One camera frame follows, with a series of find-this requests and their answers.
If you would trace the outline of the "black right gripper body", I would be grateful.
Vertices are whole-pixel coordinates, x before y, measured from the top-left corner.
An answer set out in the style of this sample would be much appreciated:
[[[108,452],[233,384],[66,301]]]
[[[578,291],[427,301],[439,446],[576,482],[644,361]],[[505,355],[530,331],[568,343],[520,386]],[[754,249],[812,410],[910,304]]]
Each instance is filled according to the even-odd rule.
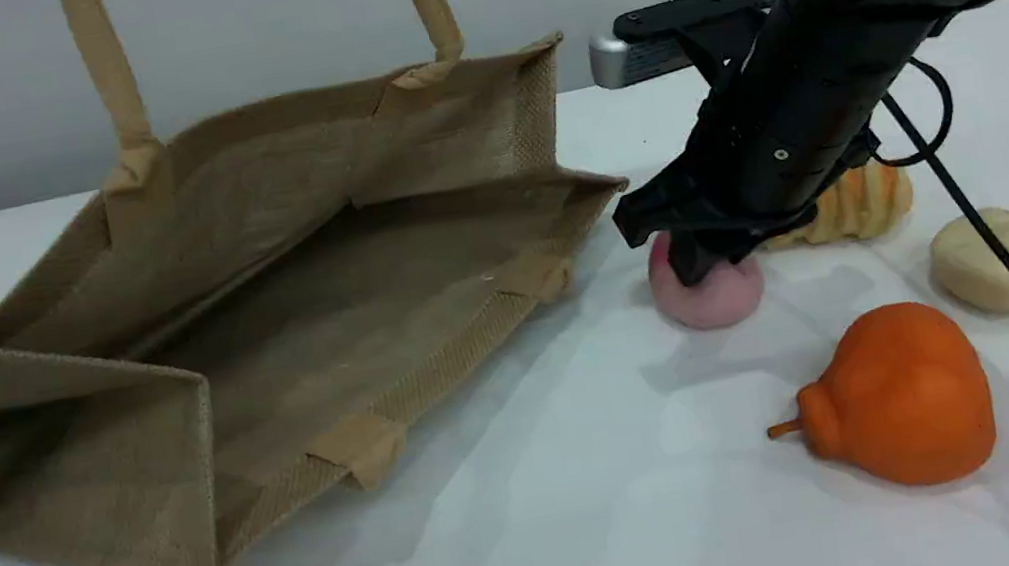
[[[741,231],[742,261],[813,220],[885,89],[874,30],[855,8],[772,11],[712,85],[686,148],[649,181],[664,190],[664,231]]]

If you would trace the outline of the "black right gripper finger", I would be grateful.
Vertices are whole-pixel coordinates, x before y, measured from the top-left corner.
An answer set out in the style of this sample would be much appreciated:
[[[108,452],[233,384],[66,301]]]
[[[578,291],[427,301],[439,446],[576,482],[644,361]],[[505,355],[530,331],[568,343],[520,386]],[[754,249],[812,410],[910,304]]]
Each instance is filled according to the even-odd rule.
[[[630,249],[638,249],[654,233],[670,229],[664,190],[654,181],[622,195],[611,217],[618,235]]]
[[[668,264],[682,286],[697,288],[720,268],[736,265],[746,255],[743,233],[734,230],[671,230]]]

